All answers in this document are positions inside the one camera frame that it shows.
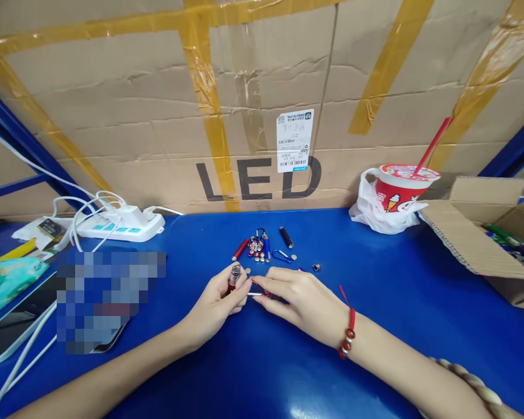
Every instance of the plastic lid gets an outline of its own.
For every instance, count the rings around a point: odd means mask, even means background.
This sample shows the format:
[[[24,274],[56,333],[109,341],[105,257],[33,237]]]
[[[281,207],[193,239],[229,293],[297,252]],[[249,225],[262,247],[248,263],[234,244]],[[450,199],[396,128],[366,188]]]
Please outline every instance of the plastic lid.
[[[417,166],[411,165],[387,164],[380,166],[380,169],[390,176],[401,177],[403,179],[422,180],[424,182],[434,182],[441,177],[439,173],[427,168],[421,168],[419,173],[414,173]]]

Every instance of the plastic cup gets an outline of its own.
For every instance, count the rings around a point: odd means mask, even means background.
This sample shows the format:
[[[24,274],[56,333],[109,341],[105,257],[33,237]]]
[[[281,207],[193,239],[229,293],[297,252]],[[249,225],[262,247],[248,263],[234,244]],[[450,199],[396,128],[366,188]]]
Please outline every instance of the plastic cup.
[[[417,166],[386,164],[380,166],[377,179],[377,198],[386,212],[403,212],[425,192],[441,175],[431,169]]]

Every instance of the blue table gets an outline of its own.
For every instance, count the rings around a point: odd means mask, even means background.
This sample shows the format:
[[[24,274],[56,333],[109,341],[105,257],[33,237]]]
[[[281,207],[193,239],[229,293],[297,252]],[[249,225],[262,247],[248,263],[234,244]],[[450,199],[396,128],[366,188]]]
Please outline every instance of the blue table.
[[[60,344],[0,405],[0,417],[75,379],[173,326],[191,309],[206,282],[256,227],[272,248],[285,249],[285,226],[298,260],[272,266],[310,269],[349,302],[428,356],[464,365],[524,414],[524,310],[514,308],[481,277],[468,272],[426,225],[396,236],[353,223],[346,209],[187,215],[168,218],[166,230],[140,250],[168,253],[167,279],[106,354],[67,356]],[[97,240],[86,240],[85,247]],[[136,243],[123,246],[137,247]],[[269,264],[240,259],[253,274]],[[31,359],[55,333],[45,326]],[[0,385],[16,357],[0,365]],[[250,301],[199,351],[141,386],[110,417],[418,418],[390,387],[340,360]]]

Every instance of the woman's left hand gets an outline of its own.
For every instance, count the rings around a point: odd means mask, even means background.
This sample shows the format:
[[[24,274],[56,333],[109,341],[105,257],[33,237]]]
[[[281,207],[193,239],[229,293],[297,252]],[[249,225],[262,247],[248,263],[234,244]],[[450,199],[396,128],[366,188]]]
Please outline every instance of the woman's left hand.
[[[225,320],[231,314],[240,312],[246,304],[252,281],[247,279],[242,267],[235,290],[225,295],[233,265],[236,263],[229,265],[210,279],[190,313],[178,324],[186,330],[192,345],[196,348],[210,340],[221,329]]]

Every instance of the shipping label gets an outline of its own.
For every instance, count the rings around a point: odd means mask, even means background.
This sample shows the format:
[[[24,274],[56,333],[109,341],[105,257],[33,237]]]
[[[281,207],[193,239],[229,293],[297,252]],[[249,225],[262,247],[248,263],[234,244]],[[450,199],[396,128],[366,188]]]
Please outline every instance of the shipping label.
[[[278,173],[308,169],[313,119],[314,109],[308,109],[282,113],[276,120]]]

